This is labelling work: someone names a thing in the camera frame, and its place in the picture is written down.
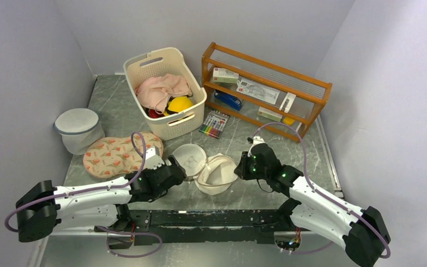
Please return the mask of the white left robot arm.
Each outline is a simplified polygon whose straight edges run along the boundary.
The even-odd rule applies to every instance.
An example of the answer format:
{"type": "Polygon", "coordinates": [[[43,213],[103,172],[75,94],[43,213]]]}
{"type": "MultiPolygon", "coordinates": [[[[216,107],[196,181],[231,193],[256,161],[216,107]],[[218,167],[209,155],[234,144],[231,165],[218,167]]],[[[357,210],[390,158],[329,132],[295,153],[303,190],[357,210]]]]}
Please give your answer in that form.
{"type": "Polygon", "coordinates": [[[125,231],[132,222],[127,204],[153,202],[185,177],[185,169],[169,157],[152,169],[99,184],[64,187],[41,181],[16,202],[18,240],[30,243],[55,230],[91,225],[125,231]]]}

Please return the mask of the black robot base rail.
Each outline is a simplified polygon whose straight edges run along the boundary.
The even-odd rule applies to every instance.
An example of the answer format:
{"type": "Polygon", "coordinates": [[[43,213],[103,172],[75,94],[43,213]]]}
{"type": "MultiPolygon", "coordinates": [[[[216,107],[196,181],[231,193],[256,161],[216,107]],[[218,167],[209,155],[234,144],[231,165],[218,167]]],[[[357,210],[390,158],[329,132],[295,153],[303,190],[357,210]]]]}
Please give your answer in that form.
{"type": "Polygon", "coordinates": [[[254,241],[274,244],[291,238],[296,226],[281,209],[262,210],[130,210],[120,207],[108,229],[138,233],[135,245],[254,241]]]}

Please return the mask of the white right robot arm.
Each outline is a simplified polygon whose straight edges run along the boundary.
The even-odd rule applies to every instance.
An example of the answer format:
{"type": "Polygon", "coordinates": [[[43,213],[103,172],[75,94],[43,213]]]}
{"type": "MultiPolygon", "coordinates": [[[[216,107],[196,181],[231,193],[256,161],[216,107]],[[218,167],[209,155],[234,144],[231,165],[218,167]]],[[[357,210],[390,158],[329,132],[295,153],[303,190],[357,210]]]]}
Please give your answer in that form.
{"type": "Polygon", "coordinates": [[[234,170],[243,180],[265,180],[274,192],[287,196],[279,208],[278,224],[284,230],[305,228],[342,247],[358,266],[374,266],[390,235],[379,210],[346,203],[308,182],[299,169],[282,164],[266,143],[242,152],[234,170]]]}

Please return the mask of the pink bra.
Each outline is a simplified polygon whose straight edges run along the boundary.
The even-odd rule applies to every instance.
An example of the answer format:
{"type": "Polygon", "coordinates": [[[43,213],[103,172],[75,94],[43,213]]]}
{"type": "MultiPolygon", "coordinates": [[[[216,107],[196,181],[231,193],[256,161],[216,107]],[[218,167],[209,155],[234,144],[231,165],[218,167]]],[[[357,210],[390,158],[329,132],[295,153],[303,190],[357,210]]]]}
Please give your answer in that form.
{"type": "Polygon", "coordinates": [[[137,98],[137,100],[142,107],[156,110],[157,113],[165,111],[171,97],[192,96],[190,85],[184,76],[166,74],[150,77],[143,83],[151,85],[153,93],[150,98],[137,98]]]}

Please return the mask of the white mesh laundry bag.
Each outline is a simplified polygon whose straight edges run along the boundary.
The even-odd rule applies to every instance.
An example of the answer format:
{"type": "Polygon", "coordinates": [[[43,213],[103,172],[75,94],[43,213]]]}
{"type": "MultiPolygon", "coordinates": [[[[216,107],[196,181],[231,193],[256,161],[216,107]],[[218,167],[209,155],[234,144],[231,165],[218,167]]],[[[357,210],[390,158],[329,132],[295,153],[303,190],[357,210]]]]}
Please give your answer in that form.
{"type": "Polygon", "coordinates": [[[225,192],[239,177],[234,173],[234,160],[221,153],[208,157],[204,149],[195,144],[178,147],[172,156],[185,169],[187,182],[208,195],[225,192]]]}

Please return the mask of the yellow bra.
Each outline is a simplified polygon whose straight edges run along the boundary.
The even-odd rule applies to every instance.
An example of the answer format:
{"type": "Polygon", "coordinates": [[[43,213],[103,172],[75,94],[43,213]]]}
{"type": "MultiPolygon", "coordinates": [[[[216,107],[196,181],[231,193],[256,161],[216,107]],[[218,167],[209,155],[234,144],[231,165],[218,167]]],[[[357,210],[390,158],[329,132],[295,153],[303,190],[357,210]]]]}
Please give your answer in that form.
{"type": "Polygon", "coordinates": [[[191,108],[192,106],[193,103],[187,96],[179,96],[174,98],[171,97],[168,101],[165,111],[163,112],[163,115],[173,115],[191,108]]]}

